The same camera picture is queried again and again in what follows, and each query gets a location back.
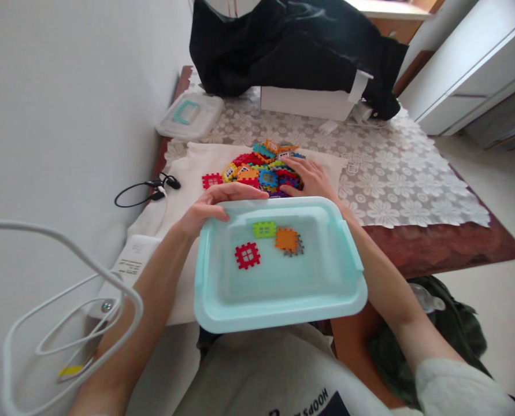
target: plastic container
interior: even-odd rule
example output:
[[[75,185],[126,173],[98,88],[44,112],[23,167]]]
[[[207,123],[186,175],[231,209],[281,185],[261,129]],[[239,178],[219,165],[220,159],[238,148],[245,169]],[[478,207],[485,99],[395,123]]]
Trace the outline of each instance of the plastic container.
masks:
[[[185,92],[169,107],[155,129],[161,136],[199,140],[209,134],[223,108],[220,97]]]
[[[346,222],[319,197],[224,202],[229,222],[200,233],[194,310],[213,333],[297,324],[358,313],[367,301],[363,265]],[[304,254],[288,257],[252,225],[274,221],[297,231]],[[255,242],[259,265],[239,269],[235,250]]]

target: hand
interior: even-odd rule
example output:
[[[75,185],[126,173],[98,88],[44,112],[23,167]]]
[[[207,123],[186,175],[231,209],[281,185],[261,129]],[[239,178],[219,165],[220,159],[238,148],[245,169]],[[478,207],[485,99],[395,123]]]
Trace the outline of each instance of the hand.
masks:
[[[186,211],[178,225],[191,236],[197,237],[208,218],[216,218],[223,222],[230,220],[224,207],[215,205],[216,203],[227,200],[267,198],[269,198],[267,192],[238,182],[213,185]]]
[[[288,157],[283,158],[282,161],[300,175],[303,181],[303,190],[299,191],[290,185],[281,185],[281,191],[291,196],[323,196],[342,207],[342,202],[328,183],[327,175],[321,166],[302,158]]]

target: light blue plastic container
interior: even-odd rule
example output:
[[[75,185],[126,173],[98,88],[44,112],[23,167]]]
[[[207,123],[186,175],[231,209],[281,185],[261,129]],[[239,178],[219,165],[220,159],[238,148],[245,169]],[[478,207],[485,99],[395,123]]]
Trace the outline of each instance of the light blue plastic container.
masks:
[[[367,302],[363,265],[334,203],[318,196],[223,202],[229,222],[208,220],[199,236],[195,316],[226,333],[357,314]],[[274,221],[301,235],[303,255],[284,256],[253,224]],[[238,246],[255,242],[261,264],[239,269]]]

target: black cloth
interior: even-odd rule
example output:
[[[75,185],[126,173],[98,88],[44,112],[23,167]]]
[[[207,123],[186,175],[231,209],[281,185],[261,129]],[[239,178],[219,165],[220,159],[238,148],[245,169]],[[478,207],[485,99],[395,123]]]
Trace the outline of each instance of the black cloth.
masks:
[[[455,300],[448,288],[434,276],[416,277],[408,282],[423,286],[432,296],[444,301],[446,309],[428,314],[429,319],[467,364],[491,377],[480,360],[487,350],[487,341],[475,317],[475,309]],[[368,349],[377,371],[392,393],[407,406],[420,410],[415,377],[388,325],[384,324],[377,338],[369,340]]]
[[[407,45],[383,37],[344,0],[261,0],[240,18],[195,0],[190,55],[206,92],[238,96],[252,86],[350,92],[360,69],[363,98],[389,120]]]

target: red block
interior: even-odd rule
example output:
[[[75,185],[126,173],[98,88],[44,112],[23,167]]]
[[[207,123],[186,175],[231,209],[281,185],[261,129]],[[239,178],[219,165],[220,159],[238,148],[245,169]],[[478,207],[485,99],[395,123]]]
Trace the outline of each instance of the red block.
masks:
[[[259,159],[254,153],[251,154],[251,160],[248,162],[248,165],[250,163],[257,166],[263,166],[265,164],[265,162]]]
[[[253,186],[254,188],[259,189],[259,179],[257,179],[257,178],[255,178],[255,179],[242,178],[242,179],[239,179],[238,182],[246,184],[246,185],[250,185],[250,186]]]
[[[203,189],[209,189],[213,185],[220,185],[223,183],[223,176],[220,173],[208,173],[201,177],[203,182]]]
[[[243,153],[240,156],[236,157],[232,163],[236,166],[241,166],[242,164],[249,165],[253,161],[253,153]]]
[[[291,177],[291,178],[294,178],[294,179],[298,179],[298,175],[294,172],[291,172],[289,170],[286,170],[286,169],[279,169],[276,171],[276,174],[278,176],[287,176],[287,177]]]
[[[260,264],[259,258],[261,255],[259,254],[259,250],[257,250],[257,245],[255,243],[247,243],[237,247],[235,256],[236,261],[238,262],[238,269],[247,270],[256,264]]]

